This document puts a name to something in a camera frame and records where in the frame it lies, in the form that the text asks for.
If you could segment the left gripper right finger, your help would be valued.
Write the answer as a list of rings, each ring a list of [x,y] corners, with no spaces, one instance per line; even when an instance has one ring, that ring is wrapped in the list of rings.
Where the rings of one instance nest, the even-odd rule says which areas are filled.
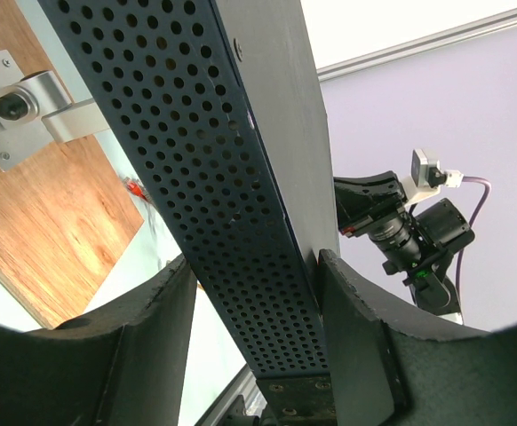
[[[441,319],[319,255],[322,322],[340,425],[517,425],[517,324]]]

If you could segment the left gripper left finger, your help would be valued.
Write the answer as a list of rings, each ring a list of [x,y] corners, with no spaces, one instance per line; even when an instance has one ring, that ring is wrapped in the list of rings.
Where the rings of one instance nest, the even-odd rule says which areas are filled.
[[[0,425],[175,425],[196,279],[183,256],[54,329],[0,326]]]

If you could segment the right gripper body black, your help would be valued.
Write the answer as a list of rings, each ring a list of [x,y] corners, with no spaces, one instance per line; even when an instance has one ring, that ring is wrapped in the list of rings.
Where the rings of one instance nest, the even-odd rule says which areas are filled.
[[[369,227],[404,210],[408,200],[401,181],[391,170],[372,177],[334,177],[338,230],[361,236]]]

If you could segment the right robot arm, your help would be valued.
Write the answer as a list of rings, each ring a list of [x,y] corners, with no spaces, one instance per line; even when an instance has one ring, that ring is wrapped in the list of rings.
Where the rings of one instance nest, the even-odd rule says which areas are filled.
[[[368,236],[386,258],[386,275],[406,274],[403,284],[419,309],[461,324],[460,298],[448,269],[475,234],[446,198],[417,216],[410,211],[440,188],[418,186],[411,177],[400,179],[388,171],[336,177],[334,189],[339,232],[347,238]]]

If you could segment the wooden board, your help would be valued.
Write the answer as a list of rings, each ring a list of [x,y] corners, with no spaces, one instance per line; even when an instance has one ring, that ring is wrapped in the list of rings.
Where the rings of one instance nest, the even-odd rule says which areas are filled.
[[[40,327],[80,315],[143,225],[93,136],[0,170],[0,282]]]

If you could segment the black network switch blue front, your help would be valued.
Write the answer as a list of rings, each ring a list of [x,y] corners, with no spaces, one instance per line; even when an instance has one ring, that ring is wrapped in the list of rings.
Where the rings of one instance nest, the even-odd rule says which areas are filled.
[[[278,425],[334,425],[326,114],[297,1],[44,1]]]

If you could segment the aluminium rail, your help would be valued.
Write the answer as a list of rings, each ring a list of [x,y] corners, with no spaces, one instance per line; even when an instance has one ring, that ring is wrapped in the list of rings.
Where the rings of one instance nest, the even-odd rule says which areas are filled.
[[[516,27],[517,8],[514,8],[379,51],[340,61],[327,67],[321,67],[317,70],[318,80],[320,83],[329,82],[400,59],[406,59]]]

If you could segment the grey metal stand bracket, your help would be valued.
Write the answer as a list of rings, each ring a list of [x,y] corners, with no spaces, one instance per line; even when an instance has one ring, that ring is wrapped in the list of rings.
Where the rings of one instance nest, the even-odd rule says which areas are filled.
[[[67,143],[108,130],[94,99],[73,102],[51,70],[23,75],[0,51],[0,170],[8,171],[51,142]]]

